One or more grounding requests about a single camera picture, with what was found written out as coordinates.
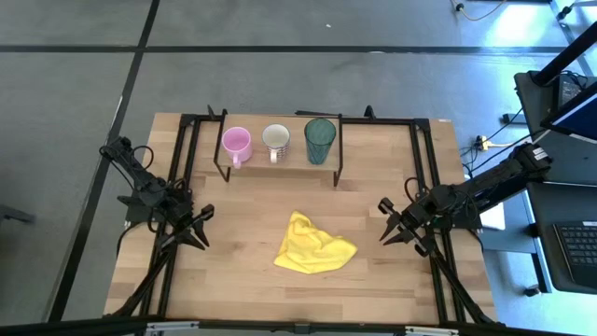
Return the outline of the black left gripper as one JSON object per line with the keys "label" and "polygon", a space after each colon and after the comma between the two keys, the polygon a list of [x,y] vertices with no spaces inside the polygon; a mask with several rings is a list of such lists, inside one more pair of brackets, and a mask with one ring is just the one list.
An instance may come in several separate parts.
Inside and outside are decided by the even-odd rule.
{"label": "black left gripper", "polygon": [[173,227],[171,233],[164,233],[158,240],[159,248],[170,245],[190,245],[200,250],[209,247],[209,241],[204,232],[204,223],[215,214],[215,207],[208,203],[198,215],[193,215],[193,202],[182,203],[168,213],[166,221]]}

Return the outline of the black aluminium rig frame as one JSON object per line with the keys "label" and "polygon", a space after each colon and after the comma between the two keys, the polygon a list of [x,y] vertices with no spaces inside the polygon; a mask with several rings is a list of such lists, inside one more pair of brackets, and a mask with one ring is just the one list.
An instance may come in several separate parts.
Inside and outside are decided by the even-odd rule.
{"label": "black aluminium rig frame", "polygon": [[[393,125],[344,121],[343,168],[242,169],[225,181],[214,164],[220,121],[159,113],[145,160],[156,175],[186,178],[210,246],[181,246],[146,296],[143,312],[235,321],[435,324],[454,318],[449,294],[437,306],[432,268],[412,245],[384,245],[387,197],[403,208],[421,184],[459,183],[464,174],[450,121]],[[358,247],[342,268],[313,275],[273,264],[293,211]]]}

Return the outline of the black laptop keyboard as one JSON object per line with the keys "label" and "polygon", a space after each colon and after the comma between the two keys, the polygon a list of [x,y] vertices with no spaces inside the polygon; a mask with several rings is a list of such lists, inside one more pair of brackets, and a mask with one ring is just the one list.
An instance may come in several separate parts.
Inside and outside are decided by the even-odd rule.
{"label": "black laptop keyboard", "polygon": [[597,289],[597,221],[557,222],[553,230],[572,280]]}

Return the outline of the black screen with blue display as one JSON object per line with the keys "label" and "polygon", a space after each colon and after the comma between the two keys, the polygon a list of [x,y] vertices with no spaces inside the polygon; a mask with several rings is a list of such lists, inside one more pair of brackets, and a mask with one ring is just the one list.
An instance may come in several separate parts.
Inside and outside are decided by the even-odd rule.
{"label": "black screen with blue display", "polygon": [[557,101],[540,121],[543,128],[597,145],[597,81],[592,82],[564,104],[557,90]]}

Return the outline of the pink mug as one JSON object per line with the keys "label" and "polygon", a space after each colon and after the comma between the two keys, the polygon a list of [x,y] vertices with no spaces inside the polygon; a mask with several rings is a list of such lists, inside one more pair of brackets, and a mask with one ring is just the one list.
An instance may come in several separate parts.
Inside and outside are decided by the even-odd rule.
{"label": "pink mug", "polygon": [[252,136],[243,127],[227,129],[222,137],[222,145],[235,169],[241,169],[243,163],[250,160],[253,155]]}

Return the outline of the teal transparent glass tumbler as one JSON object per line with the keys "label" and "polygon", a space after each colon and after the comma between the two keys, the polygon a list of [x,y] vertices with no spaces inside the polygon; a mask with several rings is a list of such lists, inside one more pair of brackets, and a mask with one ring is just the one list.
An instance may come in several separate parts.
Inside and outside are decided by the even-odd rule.
{"label": "teal transparent glass tumbler", "polygon": [[305,128],[307,158],[311,164],[323,164],[336,138],[336,126],[329,119],[310,120]]}

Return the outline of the black diagonal pole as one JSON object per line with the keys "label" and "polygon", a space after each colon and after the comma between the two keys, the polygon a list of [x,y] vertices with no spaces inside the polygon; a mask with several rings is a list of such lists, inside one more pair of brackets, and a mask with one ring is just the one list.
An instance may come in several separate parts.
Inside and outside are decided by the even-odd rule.
{"label": "black diagonal pole", "polygon": [[568,47],[560,52],[548,65],[538,73],[531,75],[537,86],[545,86],[557,77],[568,65],[580,57],[597,42],[597,21],[576,38]]}

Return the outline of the red white patterned mug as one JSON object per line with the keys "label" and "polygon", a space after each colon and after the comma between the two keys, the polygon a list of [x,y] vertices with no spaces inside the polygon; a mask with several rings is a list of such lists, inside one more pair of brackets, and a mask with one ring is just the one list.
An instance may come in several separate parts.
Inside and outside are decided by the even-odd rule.
{"label": "red white patterned mug", "polygon": [[290,131],[283,124],[270,124],[263,130],[262,142],[269,152],[271,163],[278,163],[286,156],[290,140]]}

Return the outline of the yellow cloth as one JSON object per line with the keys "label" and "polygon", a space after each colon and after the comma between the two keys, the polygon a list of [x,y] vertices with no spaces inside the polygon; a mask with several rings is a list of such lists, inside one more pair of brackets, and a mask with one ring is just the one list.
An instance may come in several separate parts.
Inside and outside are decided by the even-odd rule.
{"label": "yellow cloth", "polygon": [[325,273],[344,267],[357,252],[351,241],[318,229],[308,217],[293,211],[273,264],[298,273]]}

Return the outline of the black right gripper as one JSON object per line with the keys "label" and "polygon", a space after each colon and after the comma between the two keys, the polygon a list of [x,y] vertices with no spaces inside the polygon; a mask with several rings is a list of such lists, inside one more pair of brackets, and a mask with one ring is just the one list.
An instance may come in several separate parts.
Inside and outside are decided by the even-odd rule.
{"label": "black right gripper", "polygon": [[415,250],[422,257],[434,258],[437,244],[434,235],[420,235],[417,230],[431,223],[434,217],[444,215],[448,210],[448,187],[436,186],[418,201],[411,203],[402,212],[394,209],[394,204],[384,197],[378,204],[378,209],[388,218],[386,229],[380,241],[385,239],[393,230],[398,234],[384,242],[384,245],[415,242]]}

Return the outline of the black overhead mount beam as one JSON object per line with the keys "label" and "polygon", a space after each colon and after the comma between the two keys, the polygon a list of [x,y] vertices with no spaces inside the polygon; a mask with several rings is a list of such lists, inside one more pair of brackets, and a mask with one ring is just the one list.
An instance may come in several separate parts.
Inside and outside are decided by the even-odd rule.
{"label": "black overhead mount beam", "polygon": [[389,333],[395,336],[579,336],[510,328],[502,324],[445,322],[438,325],[178,320],[156,315],[70,320],[0,327],[0,336],[123,336],[191,329],[265,330],[308,335],[315,332]]}

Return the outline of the dark grey desk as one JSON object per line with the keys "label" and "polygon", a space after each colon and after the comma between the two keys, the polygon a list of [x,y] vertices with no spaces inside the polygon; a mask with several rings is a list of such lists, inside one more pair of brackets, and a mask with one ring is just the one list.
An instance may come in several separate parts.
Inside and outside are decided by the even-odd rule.
{"label": "dark grey desk", "polygon": [[554,89],[535,85],[531,79],[534,73],[517,73],[514,81],[532,139],[553,159],[546,179],[597,186],[597,145],[546,130],[540,125],[554,103]]}
{"label": "dark grey desk", "polygon": [[560,291],[597,295],[597,289],[572,280],[553,230],[557,222],[597,221],[597,187],[530,183],[527,190],[551,284]]}

